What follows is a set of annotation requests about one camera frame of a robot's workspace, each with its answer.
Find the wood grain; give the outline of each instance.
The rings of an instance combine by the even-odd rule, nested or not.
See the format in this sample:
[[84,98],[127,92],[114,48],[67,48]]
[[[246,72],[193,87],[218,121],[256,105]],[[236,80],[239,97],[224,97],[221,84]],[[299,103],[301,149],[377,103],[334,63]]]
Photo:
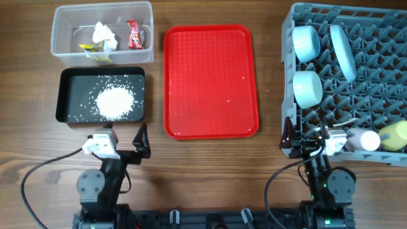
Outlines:
[[[20,196],[20,182],[36,163],[80,148],[98,126],[58,123],[59,77],[66,68],[50,53],[55,9],[63,4],[109,0],[0,1],[0,228],[37,228]],[[278,149],[284,67],[280,30],[294,1],[152,1],[156,61],[147,72],[146,121],[151,159],[130,166],[133,188],[120,202],[134,210],[264,209],[267,179],[292,161]],[[406,1],[325,1],[327,4],[407,9]],[[253,137],[175,141],[162,128],[163,35],[175,25],[243,24],[252,33],[261,126]],[[140,124],[114,128],[119,148],[132,149]],[[49,228],[70,228],[78,212],[76,180],[99,161],[85,155],[47,165],[29,178],[26,193]],[[358,177],[353,208],[358,228],[406,228],[407,172],[381,163],[341,163]],[[310,198],[294,169],[280,175],[269,192],[275,207]]]

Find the white granules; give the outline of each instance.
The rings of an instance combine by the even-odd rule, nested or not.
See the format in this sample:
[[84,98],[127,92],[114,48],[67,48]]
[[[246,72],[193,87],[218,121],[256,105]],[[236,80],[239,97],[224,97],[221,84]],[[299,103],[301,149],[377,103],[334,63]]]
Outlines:
[[134,105],[134,96],[130,90],[114,86],[108,85],[95,99],[99,114],[111,121],[122,119],[133,111]]

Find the white mug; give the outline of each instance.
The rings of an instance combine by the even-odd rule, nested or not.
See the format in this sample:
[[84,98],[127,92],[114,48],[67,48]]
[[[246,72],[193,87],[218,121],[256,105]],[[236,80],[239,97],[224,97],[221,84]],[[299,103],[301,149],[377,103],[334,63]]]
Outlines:
[[297,71],[293,77],[294,96],[302,109],[317,105],[322,100],[322,83],[314,71]]
[[374,151],[379,148],[380,137],[376,132],[362,128],[351,128],[349,131],[352,133],[352,136],[345,143],[347,150]]
[[301,62],[316,58],[321,51],[318,33],[311,25],[293,29],[293,46],[295,54]]

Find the transparent container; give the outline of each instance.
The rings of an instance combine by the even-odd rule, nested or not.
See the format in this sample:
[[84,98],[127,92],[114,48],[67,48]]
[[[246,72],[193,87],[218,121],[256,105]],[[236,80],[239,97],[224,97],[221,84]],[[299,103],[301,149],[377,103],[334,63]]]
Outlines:
[[[135,20],[144,31],[143,50],[128,48],[130,29],[127,20]],[[107,25],[118,41],[116,51],[85,53],[80,44],[93,44],[97,22]],[[51,53],[67,66],[137,64],[154,61],[154,21],[151,3],[82,4],[60,6],[55,10],[51,35]],[[108,56],[111,62],[94,60]]]

